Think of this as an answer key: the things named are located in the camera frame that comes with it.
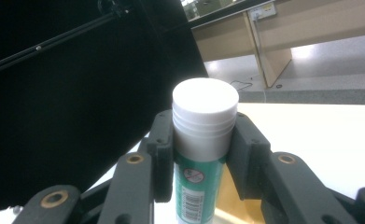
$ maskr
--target white table surface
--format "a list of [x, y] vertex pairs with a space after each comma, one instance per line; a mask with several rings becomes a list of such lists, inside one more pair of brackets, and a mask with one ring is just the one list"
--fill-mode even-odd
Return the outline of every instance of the white table surface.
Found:
[[[365, 187], [365, 105], [239, 104], [238, 109], [266, 136], [273, 152], [301, 157], [328, 188], [355, 199]], [[111, 178], [114, 169], [95, 185]], [[155, 224], [173, 223], [174, 196], [155, 204]]]

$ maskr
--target gray surface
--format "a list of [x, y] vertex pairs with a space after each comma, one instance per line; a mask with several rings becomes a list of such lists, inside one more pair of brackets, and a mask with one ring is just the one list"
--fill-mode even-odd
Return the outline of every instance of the gray surface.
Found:
[[205, 67], [210, 77], [239, 90], [241, 102], [264, 102], [266, 95], [267, 103], [365, 104], [365, 36], [295, 48], [292, 55], [271, 88], [265, 87], [253, 55]]

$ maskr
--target green label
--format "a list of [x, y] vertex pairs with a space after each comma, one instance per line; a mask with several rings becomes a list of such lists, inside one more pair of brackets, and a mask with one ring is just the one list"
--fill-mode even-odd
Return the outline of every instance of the green label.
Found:
[[176, 154], [176, 212], [186, 223], [208, 223], [214, 215], [225, 158], [197, 162]]

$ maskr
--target barcode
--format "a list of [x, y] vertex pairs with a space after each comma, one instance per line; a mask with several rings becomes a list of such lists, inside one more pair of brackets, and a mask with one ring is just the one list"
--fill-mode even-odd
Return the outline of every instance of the barcode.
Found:
[[200, 223], [202, 221], [203, 204], [203, 191], [194, 191], [182, 186], [181, 215], [184, 219], [192, 223]]

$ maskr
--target bottle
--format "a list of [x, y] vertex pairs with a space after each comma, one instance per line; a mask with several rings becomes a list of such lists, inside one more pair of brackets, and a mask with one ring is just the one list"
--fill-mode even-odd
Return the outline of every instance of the bottle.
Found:
[[213, 78], [188, 79], [174, 88], [178, 223], [212, 223], [238, 99], [234, 87]]

